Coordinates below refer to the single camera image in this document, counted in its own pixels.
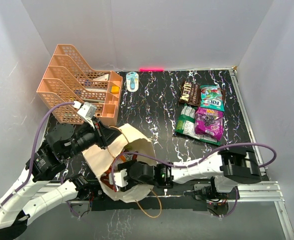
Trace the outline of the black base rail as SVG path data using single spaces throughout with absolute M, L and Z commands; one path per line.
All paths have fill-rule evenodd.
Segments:
M 171 189 L 155 187 L 155 193 L 149 193 L 147 197 L 138 203 L 125 203 L 121 200 L 114 201 L 103 193 L 102 189 L 94 184 L 88 195 L 80 200 L 70 202 L 75 211 L 80 215 L 89 211 L 111 210 L 193 210 L 206 212 L 213 207 L 215 214 L 225 215 L 230 207 L 228 203 L 240 198 L 239 192 L 234 188 L 228 193 L 214 191 L 213 182 L 209 179 L 199 179 L 175 184 Z

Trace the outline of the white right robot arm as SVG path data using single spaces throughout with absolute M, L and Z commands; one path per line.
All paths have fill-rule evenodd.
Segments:
M 238 184 L 257 184 L 262 180 L 255 152 L 243 146 L 227 147 L 204 160 L 178 164 L 149 165 L 133 159 L 119 163 L 108 178 L 116 192 L 125 192 L 142 184 L 171 189 L 175 184 L 209 179 L 211 185 L 202 193 L 217 199 L 230 193 Z

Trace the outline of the small white box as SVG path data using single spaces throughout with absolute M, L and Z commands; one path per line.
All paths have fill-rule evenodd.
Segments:
M 104 82 L 109 81 L 110 80 L 110 74 L 107 73 L 107 74 L 101 75 L 99 77 L 96 77 L 94 80 L 95 81 L 104 81 Z

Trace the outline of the brown Kettle chips bag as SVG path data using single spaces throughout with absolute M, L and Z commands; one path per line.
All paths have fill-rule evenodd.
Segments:
M 201 88 L 198 83 L 184 80 L 180 88 L 180 104 L 198 107 L 201 103 Z

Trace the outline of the blue correction tape package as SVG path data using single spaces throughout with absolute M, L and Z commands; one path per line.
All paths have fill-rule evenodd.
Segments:
M 130 71 L 126 74 L 126 88 L 131 93 L 134 93 L 138 90 L 139 75 L 137 72 Z

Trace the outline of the peach plastic desk organizer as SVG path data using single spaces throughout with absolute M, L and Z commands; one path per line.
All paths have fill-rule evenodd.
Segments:
M 109 81 L 94 79 L 110 74 Z M 112 94 L 111 87 L 119 93 Z M 45 105 L 52 107 L 78 101 L 96 106 L 95 116 L 107 126 L 117 124 L 123 77 L 115 71 L 95 70 L 72 44 L 58 44 L 36 90 Z

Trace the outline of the teal Fox's mint candy bag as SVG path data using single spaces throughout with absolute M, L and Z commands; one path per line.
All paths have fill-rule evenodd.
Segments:
M 224 93 L 220 87 L 214 85 L 202 85 L 200 87 L 200 107 L 216 110 L 220 112 L 225 111 L 224 107 Z

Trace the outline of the beige paper bag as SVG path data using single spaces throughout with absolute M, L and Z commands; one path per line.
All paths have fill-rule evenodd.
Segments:
M 104 194 L 110 197 L 113 201 L 138 203 L 146 198 L 149 193 L 154 193 L 153 188 L 156 186 L 155 183 L 153 183 L 153 185 L 138 184 L 127 191 L 115 192 L 106 186 L 100 179 L 103 173 L 108 170 L 112 161 L 123 155 L 122 151 L 124 150 L 128 150 L 133 154 L 135 154 L 135 151 L 138 151 L 137 161 L 144 162 L 153 167 L 157 165 L 155 151 L 151 140 L 128 123 L 122 125 L 118 130 L 120 130 L 121 135 L 106 149 L 101 149 L 100 147 L 93 145 L 82 153 L 88 166 L 96 176 Z M 149 215 L 144 209 L 141 209 L 141 211 L 150 218 L 157 218 L 160 216 L 160 214 L 154 216 Z

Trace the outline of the purple blackcurrant candy bag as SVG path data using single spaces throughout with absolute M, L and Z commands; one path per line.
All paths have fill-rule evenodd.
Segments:
M 224 132 L 224 114 L 222 111 L 199 107 L 195 112 L 195 133 L 207 134 L 221 140 Z

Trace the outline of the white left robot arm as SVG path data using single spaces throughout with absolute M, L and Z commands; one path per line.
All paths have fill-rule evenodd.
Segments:
M 97 118 L 93 125 L 85 122 L 78 129 L 68 123 L 56 125 L 0 199 L 0 240 L 16 239 L 33 220 L 64 202 L 86 199 L 93 184 L 81 174 L 68 178 L 50 192 L 34 196 L 66 168 L 66 160 L 91 146 L 105 150 L 120 135 L 118 129 L 105 126 Z

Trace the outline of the green snack bag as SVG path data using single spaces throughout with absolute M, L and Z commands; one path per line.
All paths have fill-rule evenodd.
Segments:
M 176 122 L 175 132 L 192 139 L 219 146 L 220 141 L 206 133 L 195 132 L 195 113 L 197 108 L 184 104 Z

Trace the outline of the yellow sticky note pad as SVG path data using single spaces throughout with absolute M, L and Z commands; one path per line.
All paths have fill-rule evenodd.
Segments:
M 111 89 L 110 89 L 110 92 L 112 94 L 118 94 L 120 91 L 120 88 L 118 86 L 112 86 Z

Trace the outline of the pink tape strip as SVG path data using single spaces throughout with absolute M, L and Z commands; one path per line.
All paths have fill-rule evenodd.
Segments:
M 141 67 L 139 69 L 140 72 L 162 72 L 164 71 L 161 67 Z

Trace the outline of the red Doritos chips bag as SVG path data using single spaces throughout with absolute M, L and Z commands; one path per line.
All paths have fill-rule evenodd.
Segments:
M 121 156 L 116 157 L 111 165 L 109 166 L 108 170 L 106 170 L 102 176 L 100 177 L 100 180 L 108 186 L 110 189 L 112 189 L 114 192 L 119 192 L 120 187 L 115 185 L 113 173 L 118 172 L 117 166 L 122 163 L 126 163 L 129 161 L 136 161 L 137 160 L 137 153 L 138 151 L 135 151 L 134 154 L 130 153 L 128 150 L 123 150 L 121 153 L 123 153 Z

